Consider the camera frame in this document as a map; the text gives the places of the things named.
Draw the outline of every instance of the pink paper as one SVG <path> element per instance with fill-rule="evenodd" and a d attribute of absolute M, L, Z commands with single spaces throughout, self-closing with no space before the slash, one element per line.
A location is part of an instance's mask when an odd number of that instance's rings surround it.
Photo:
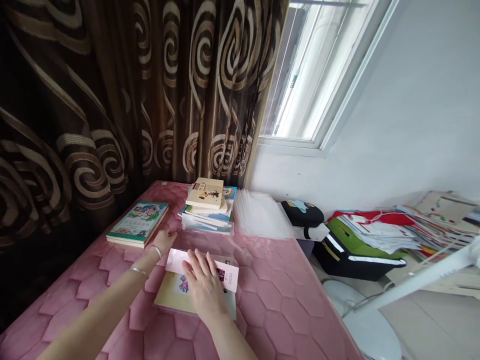
<path fill-rule="evenodd" d="M 190 259 L 186 251 L 170 249 L 165 270 L 185 275 L 184 268 L 182 267 L 183 260 L 190 264 Z M 220 281 L 223 279 L 222 282 L 225 289 L 236 293 L 237 283 L 239 281 L 239 268 L 216 260 L 214 260 L 214 262 L 220 275 Z"/>

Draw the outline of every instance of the hand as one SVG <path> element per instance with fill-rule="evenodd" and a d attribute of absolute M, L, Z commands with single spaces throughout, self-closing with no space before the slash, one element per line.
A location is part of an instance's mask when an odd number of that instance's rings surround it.
<path fill-rule="evenodd" d="M 162 231 L 159 231 L 153 239 L 152 245 L 155 245 L 160 250 L 162 257 L 169 253 L 170 248 L 172 247 L 175 239 L 177 238 L 176 232 L 169 232 L 169 229 L 163 229 Z M 158 258 L 159 255 L 155 249 L 152 248 L 150 251 L 154 251 L 156 257 Z"/>
<path fill-rule="evenodd" d="M 181 263 L 188 281 L 188 292 L 198 316 L 211 329 L 215 322 L 229 316 L 217 267 L 209 252 L 206 253 L 208 263 L 198 249 L 195 249 L 195 254 L 188 250 L 188 258 L 190 264 L 186 261 Z"/>

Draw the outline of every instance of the clear plastic sheet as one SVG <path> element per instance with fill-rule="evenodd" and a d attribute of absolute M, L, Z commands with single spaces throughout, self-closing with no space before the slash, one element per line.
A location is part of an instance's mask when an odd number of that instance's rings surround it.
<path fill-rule="evenodd" d="M 245 236 L 293 239 L 291 223 L 268 194 L 237 190 L 233 203 L 236 231 Z"/>

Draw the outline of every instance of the bed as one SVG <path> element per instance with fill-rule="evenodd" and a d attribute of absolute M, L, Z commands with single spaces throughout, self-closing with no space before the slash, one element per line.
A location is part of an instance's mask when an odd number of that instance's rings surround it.
<path fill-rule="evenodd" d="M 187 190 L 186 184 L 156 181 L 139 200 L 169 203 L 159 228 L 179 230 Z M 0 336 L 0 359 L 36 359 L 142 255 L 142 249 L 107 242 L 109 229 Z M 294 239 L 184 231 L 173 246 L 235 257 L 236 325 L 260 360 L 363 359 Z M 154 305 L 165 261 L 154 268 L 97 359 L 218 359 L 197 315 Z"/>

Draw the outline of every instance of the window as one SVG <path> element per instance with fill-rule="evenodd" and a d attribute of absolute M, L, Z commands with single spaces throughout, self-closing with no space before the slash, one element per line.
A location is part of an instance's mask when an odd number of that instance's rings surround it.
<path fill-rule="evenodd" d="M 389 4 L 390 0 L 290 2 L 260 129 L 260 150 L 325 155 L 335 141 L 339 109 Z"/>

